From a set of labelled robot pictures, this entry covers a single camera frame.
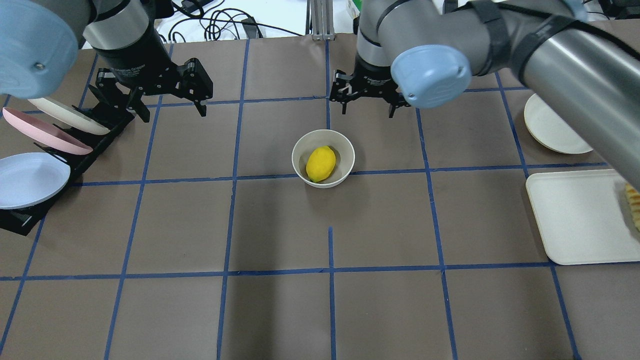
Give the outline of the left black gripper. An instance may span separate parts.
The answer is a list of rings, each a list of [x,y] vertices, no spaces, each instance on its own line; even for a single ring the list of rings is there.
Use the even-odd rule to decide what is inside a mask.
[[[150,111],[142,97],[171,94],[192,102],[201,117],[214,97],[214,84],[198,58],[177,66],[169,56],[157,32],[146,32],[128,47],[96,48],[107,64],[99,68],[89,91],[99,103],[136,114],[150,122]],[[128,93],[118,84],[128,88]]]

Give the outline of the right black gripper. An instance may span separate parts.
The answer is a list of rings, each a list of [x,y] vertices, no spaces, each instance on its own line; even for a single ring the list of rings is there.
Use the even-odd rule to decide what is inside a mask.
[[[330,87],[329,100],[341,105],[341,114],[345,116],[348,104],[357,96],[383,98],[389,105],[388,118],[392,119],[397,109],[410,108],[398,85],[393,80],[390,66],[377,66],[368,63],[357,55],[352,75],[336,69]]]

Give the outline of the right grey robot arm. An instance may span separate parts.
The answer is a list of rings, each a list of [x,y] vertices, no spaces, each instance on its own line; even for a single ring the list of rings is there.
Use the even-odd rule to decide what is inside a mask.
[[[639,52],[584,13],[579,0],[475,0],[448,13],[430,0],[368,0],[354,71],[334,73],[328,98],[381,98],[392,116],[439,107],[473,76],[509,68],[638,187]]]

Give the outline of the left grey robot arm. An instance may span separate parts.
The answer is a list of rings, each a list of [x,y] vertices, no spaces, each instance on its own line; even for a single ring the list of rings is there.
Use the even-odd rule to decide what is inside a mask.
[[[87,43],[107,64],[91,87],[99,103],[148,122],[142,97],[172,95],[206,116],[212,79],[197,58],[175,64],[154,27],[178,10],[171,0],[3,0],[1,93],[22,100],[50,96]]]

